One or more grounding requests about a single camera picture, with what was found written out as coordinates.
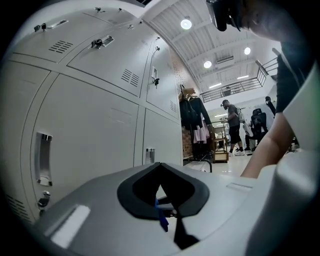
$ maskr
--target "white shoe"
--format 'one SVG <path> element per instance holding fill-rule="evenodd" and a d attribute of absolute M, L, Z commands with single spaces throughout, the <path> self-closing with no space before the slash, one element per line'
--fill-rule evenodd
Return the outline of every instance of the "white shoe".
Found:
<path fill-rule="evenodd" d="M 234 155 L 235 156 L 244 156 L 246 153 L 245 153 L 245 151 L 243 150 L 243 151 L 238 151 L 238 152 L 236 152 L 236 153 L 234 153 Z"/>

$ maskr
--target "brick wall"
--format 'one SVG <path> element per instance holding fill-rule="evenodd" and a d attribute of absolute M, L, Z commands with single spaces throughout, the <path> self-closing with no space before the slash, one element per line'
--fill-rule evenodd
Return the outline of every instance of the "brick wall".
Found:
<path fill-rule="evenodd" d="M 198 86 L 194 78 L 191 76 L 189 70 L 185 66 L 184 62 L 181 60 L 178 54 L 172 49 L 170 49 L 170 55 L 172 58 L 175 73 L 175 84 L 178 94 L 180 94 L 181 92 L 180 85 L 182 84 L 185 88 L 194 88 L 194 91 L 199 96 Z M 190 131 L 186 130 L 184 127 L 182 127 L 182 149 L 183 159 L 193 156 Z"/>

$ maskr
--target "standing man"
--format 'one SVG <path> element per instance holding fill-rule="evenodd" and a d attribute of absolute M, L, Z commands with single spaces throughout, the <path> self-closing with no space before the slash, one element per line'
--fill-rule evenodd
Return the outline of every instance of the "standing man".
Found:
<path fill-rule="evenodd" d="M 244 156 L 245 152 L 242 147 L 242 141 L 239 135 L 239 130 L 240 130 L 240 121 L 238 117 L 238 110 L 235 105 L 232 105 L 227 99 L 222 101 L 222 105 L 224 109 L 228 109 L 228 117 L 227 121 L 229 124 L 229 135 L 230 135 L 230 142 L 231 142 L 231 147 L 229 151 L 229 157 L 233 156 L 233 150 L 235 145 L 238 143 L 239 146 L 239 151 L 234 153 L 235 156 Z"/>
<path fill-rule="evenodd" d="M 219 31 L 225 31 L 227 25 L 231 25 L 239 31 L 247 30 L 259 37 L 281 42 L 282 53 L 277 58 L 274 122 L 241 175 L 257 178 L 263 167 L 278 163 L 294 137 L 283 111 L 305 82 L 315 62 L 304 36 L 311 40 L 313 34 L 303 34 L 295 21 L 303 25 L 304 32 L 312 28 L 312 24 L 317 24 L 318 16 L 310 11 L 318 10 L 315 6 L 318 1 L 206 0 L 206 3 L 211 20 Z"/>

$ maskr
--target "locker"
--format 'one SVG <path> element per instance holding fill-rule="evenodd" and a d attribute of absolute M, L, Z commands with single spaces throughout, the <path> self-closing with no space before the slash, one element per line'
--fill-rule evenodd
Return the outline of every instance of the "locker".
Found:
<path fill-rule="evenodd" d="M 86 10 L 84 14 L 90 15 L 102 21 L 108 22 L 113 26 L 127 23 L 136 19 L 131 13 L 115 8 L 102 8 L 100 11 L 95 9 Z"/>
<path fill-rule="evenodd" d="M 58 63 L 83 41 L 113 26 L 82 12 L 61 16 L 46 25 L 46 31 L 40 29 L 27 36 L 14 52 Z"/>
<path fill-rule="evenodd" d="M 138 105 L 60 74 L 32 134 L 36 200 L 48 191 L 50 207 L 86 181 L 132 167 L 137 115 Z"/>
<path fill-rule="evenodd" d="M 22 182 L 20 154 L 25 120 L 32 101 L 50 72 L 8 61 L 1 70 L 0 87 L 0 181 L 14 214 L 32 222 Z"/>
<path fill-rule="evenodd" d="M 178 119 L 175 71 L 169 46 L 159 38 L 152 52 L 146 101 Z M 157 86 L 154 84 L 155 79 L 159 79 Z"/>
<path fill-rule="evenodd" d="M 153 38 L 152 30 L 136 21 L 102 36 L 100 48 L 88 45 L 68 66 L 139 97 Z"/>
<path fill-rule="evenodd" d="M 145 111 L 143 163 L 147 149 L 154 149 L 154 162 L 181 164 L 181 126 L 149 109 Z"/>

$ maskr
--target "person wearing headset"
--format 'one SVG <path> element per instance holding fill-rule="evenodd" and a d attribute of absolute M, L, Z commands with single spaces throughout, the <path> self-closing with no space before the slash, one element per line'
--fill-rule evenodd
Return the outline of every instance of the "person wearing headset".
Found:
<path fill-rule="evenodd" d="M 292 1 L 206 0 L 206 3 L 212 22 L 219 31 L 225 31 L 227 25 L 231 25 L 239 31 L 247 30 L 259 37 L 281 43 L 282 53 L 277 58 L 274 122 L 241 175 L 257 178 L 263 167 L 278 163 L 291 145 L 294 133 L 283 111 L 303 85 L 315 59 L 294 20 L 300 19 L 301 13 L 297 13 L 297 5 Z M 310 6 L 302 4 L 299 8 Z"/>

